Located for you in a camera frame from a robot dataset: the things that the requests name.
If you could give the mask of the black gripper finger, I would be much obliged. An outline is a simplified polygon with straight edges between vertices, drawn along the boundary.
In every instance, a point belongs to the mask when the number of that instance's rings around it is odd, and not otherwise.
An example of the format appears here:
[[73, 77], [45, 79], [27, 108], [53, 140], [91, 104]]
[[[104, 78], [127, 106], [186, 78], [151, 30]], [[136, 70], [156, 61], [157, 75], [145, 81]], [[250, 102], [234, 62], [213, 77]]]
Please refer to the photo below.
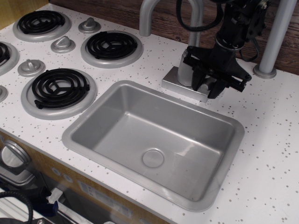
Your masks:
[[213, 84], [213, 86], [208, 94], [208, 98], [216, 99], [223, 92], [223, 90], [228, 87], [230, 87], [229, 82], [227, 82], [225, 80], [217, 80]]
[[207, 76], [207, 70], [202, 65], [197, 65], [193, 69], [192, 88], [194, 91], [197, 91], [200, 88], [200, 86], [203, 84], [206, 76]]

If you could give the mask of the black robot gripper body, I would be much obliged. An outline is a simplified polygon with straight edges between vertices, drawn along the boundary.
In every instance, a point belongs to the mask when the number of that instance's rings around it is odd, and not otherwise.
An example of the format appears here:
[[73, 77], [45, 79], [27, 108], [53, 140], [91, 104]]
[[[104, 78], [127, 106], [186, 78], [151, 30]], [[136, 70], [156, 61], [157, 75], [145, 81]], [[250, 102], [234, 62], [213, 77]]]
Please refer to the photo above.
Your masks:
[[231, 88], [243, 91], [247, 82], [251, 80], [251, 75], [238, 64], [235, 55], [244, 44], [244, 41], [232, 43], [215, 37], [215, 44], [211, 49], [187, 47], [184, 63], [191, 66], [192, 70], [197, 65], [202, 65], [207, 70], [207, 76], [225, 80]]

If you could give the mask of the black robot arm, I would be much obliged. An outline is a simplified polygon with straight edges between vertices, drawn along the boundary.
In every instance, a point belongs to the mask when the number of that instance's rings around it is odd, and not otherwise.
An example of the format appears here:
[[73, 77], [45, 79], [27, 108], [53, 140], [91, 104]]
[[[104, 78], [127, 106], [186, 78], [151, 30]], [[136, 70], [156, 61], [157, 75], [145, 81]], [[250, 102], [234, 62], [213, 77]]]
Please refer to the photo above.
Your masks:
[[208, 25], [192, 27], [184, 24], [181, 17], [180, 0], [176, 3], [176, 14], [180, 25], [193, 32], [205, 31], [222, 24], [215, 35], [211, 49], [188, 46], [183, 62], [193, 70], [191, 88], [198, 91], [207, 85], [208, 98], [215, 99], [225, 88], [243, 91], [252, 77], [236, 61], [236, 53], [242, 53], [245, 43], [252, 42], [257, 53], [260, 48], [256, 37], [265, 28], [268, 0], [216, 0], [217, 15]]

